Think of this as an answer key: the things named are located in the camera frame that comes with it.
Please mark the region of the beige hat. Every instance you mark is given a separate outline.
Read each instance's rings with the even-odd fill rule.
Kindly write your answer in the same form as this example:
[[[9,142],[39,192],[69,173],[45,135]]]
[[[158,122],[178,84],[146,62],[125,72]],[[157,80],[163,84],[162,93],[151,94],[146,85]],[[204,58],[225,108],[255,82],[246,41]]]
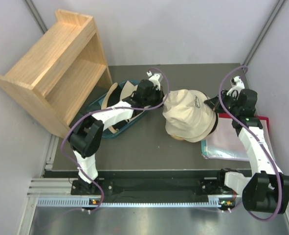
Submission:
[[[168,135],[200,142],[210,136],[218,125],[218,115],[204,101],[209,97],[197,90],[170,91],[165,99],[163,116]]]

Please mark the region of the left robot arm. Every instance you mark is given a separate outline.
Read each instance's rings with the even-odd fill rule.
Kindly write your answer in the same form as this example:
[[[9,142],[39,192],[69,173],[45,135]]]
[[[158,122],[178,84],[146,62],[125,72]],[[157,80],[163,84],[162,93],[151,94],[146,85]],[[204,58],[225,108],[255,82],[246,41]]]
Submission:
[[[163,105],[168,94],[163,92],[163,75],[155,73],[133,86],[127,81],[123,87],[114,84],[104,98],[104,107],[82,116],[71,128],[67,140],[73,150],[79,170],[82,189],[88,194],[97,192],[99,183],[95,154],[103,132],[118,123],[128,123],[144,111]]]

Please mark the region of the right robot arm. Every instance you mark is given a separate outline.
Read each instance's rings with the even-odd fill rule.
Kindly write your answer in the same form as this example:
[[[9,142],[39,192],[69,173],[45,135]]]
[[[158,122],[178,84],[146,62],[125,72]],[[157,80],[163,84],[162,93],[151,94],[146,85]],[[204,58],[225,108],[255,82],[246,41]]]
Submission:
[[[281,172],[271,156],[263,125],[255,116],[257,98],[257,93],[251,89],[242,89],[236,96],[222,90],[204,102],[215,113],[226,113],[232,118],[232,127],[251,166],[251,178],[236,170],[221,170],[216,188],[223,194],[231,190],[237,192],[248,212],[284,214],[289,203],[289,176]]]

